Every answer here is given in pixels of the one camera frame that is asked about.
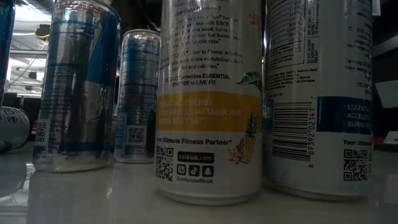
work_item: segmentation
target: social media icon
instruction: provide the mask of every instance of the social media icon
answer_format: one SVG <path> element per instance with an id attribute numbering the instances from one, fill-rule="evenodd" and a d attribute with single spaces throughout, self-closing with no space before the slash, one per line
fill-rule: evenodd
<path id="1" fill-rule="evenodd" d="M 177 174 L 178 175 L 186 175 L 187 174 L 187 167 L 183 164 L 177 164 Z"/>
<path id="2" fill-rule="evenodd" d="M 214 177 L 214 167 L 213 166 L 203 166 L 201 175 L 202 175 L 202 177 Z"/>
<path id="3" fill-rule="evenodd" d="M 189 165 L 189 175 L 192 177 L 199 177 L 200 175 L 200 166 L 197 165 Z"/>

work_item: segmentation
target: nutrition facts label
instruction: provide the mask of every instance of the nutrition facts label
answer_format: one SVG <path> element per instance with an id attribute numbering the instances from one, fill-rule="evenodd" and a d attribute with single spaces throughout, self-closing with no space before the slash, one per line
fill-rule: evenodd
<path id="1" fill-rule="evenodd" d="M 271 69 L 303 63 L 304 0 L 273 0 L 270 5 Z"/>

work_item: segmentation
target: blue and silver can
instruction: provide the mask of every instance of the blue and silver can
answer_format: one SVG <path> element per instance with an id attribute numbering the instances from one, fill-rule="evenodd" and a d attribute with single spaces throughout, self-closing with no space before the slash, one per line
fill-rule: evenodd
<path id="1" fill-rule="evenodd" d="M 14 0 L 0 1 L 0 108 L 7 78 L 8 58 L 10 54 L 12 29 L 14 28 L 14 19 Z"/>
<path id="2" fill-rule="evenodd" d="M 119 162 L 153 162 L 160 36 L 124 35 L 114 155 Z"/>
<path id="3" fill-rule="evenodd" d="M 35 139 L 37 170 L 103 167 L 109 157 L 120 18 L 94 0 L 57 1 Z"/>

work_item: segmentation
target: white can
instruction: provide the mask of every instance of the white can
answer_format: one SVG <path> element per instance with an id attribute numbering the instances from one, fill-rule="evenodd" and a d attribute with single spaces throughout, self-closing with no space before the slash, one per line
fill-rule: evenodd
<path id="1" fill-rule="evenodd" d="M 25 112 L 7 106 L 0 109 L 0 152 L 24 146 L 30 131 Z"/>
<path id="2" fill-rule="evenodd" d="M 166 196 L 224 205 L 261 186 L 261 2 L 163 1 L 156 176 Z"/>
<path id="3" fill-rule="evenodd" d="M 267 3 L 265 177 L 346 200 L 369 192 L 372 1 Z"/>

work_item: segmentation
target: glossy white table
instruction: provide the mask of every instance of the glossy white table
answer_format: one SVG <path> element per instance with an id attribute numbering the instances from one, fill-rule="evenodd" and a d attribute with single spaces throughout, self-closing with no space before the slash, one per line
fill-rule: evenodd
<path id="1" fill-rule="evenodd" d="M 227 207 L 171 201 L 154 185 L 153 164 L 114 164 L 69 174 L 35 172 L 31 147 L 0 155 L 0 224 L 398 223 L 398 153 L 374 153 L 374 195 L 321 202 L 264 189 Z"/>

